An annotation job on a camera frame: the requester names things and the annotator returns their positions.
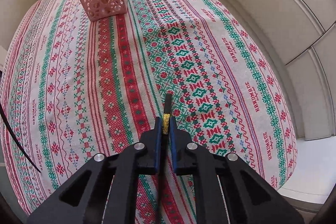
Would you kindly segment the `black chopstick gold band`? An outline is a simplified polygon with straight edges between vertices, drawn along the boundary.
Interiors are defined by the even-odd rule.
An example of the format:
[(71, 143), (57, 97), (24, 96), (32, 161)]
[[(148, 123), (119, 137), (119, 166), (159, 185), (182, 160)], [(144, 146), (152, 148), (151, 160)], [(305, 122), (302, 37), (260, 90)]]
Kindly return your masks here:
[(167, 93), (165, 95), (165, 104), (163, 110), (163, 120), (162, 120), (162, 145), (167, 144), (167, 139), (169, 136), (169, 121), (171, 116), (171, 106), (172, 106), (172, 94)]
[(17, 145), (18, 149), (21, 151), (21, 153), (24, 155), (24, 157), (30, 162), (30, 164), (39, 172), (41, 173), (41, 171), (39, 170), (39, 168), (35, 165), (35, 163), (31, 160), (31, 158), (29, 157), (29, 155), (26, 153), (26, 151), (24, 150), (24, 148), (22, 147), (22, 145), (19, 143), (15, 133), (13, 132), (13, 129), (11, 128), (9, 121), (7, 120), (6, 114), (3, 111), (3, 107), (0, 104), (0, 114), (1, 114), (1, 118), (3, 120), (3, 123), (5, 124), (5, 127), (7, 129), (7, 131), (9, 132), (10, 136), (12, 137), (13, 141), (15, 142), (15, 144)]

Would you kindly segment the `patterned tablecloth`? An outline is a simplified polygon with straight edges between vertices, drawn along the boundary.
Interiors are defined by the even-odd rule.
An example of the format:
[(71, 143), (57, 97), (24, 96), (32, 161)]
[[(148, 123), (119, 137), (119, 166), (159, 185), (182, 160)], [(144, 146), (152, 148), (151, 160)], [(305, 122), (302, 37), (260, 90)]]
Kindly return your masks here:
[[(96, 153), (139, 141), (167, 93), (181, 130), (234, 152), (273, 188), (291, 177), (296, 137), (262, 51), (218, 0), (127, 0), (91, 22), (79, 0), (38, 0), (9, 46), (1, 127), (11, 186), (31, 214)], [(18, 144), (23, 146), (19, 151)]]

